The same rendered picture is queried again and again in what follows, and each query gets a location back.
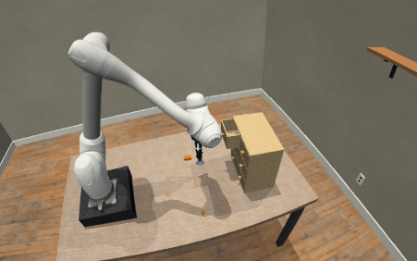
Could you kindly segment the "small wooden chest of drawers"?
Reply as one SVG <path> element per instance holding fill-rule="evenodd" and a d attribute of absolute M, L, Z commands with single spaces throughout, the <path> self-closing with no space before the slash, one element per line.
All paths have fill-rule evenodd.
<path fill-rule="evenodd" d="M 274 187 L 284 148 L 263 112 L 232 118 L 250 155 L 244 193 Z"/>

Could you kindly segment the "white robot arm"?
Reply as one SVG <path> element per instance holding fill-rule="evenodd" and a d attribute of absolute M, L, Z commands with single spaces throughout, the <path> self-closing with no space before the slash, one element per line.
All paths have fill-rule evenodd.
<path fill-rule="evenodd" d="M 220 144 L 222 131 L 201 93 L 188 95 L 183 110 L 143 76 L 109 53 L 110 43 L 103 33 L 92 32 L 86 36 L 73 42 L 68 51 L 70 60 L 83 71 L 83 133 L 80 135 L 80 157 L 74 164 L 74 173 L 82 189 L 90 196 L 88 207 L 98 206 L 98 211 L 103 212 L 105 205 L 117 204 L 118 183 L 117 179 L 109 179 L 105 165 L 105 137 L 101 132 L 103 78 L 128 85 L 142 94 L 184 126 L 187 133 L 206 148 Z"/>

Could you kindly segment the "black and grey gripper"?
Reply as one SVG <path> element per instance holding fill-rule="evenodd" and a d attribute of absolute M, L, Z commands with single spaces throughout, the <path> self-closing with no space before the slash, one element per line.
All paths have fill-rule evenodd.
<path fill-rule="evenodd" d="M 203 154 L 202 145 L 199 142 L 197 142 L 192 136 L 191 136 L 191 139 L 195 141 L 194 143 L 195 143 L 195 148 L 196 148 L 196 157 L 201 158 L 201 159 L 197 159 L 198 165 L 202 165 L 202 154 Z"/>

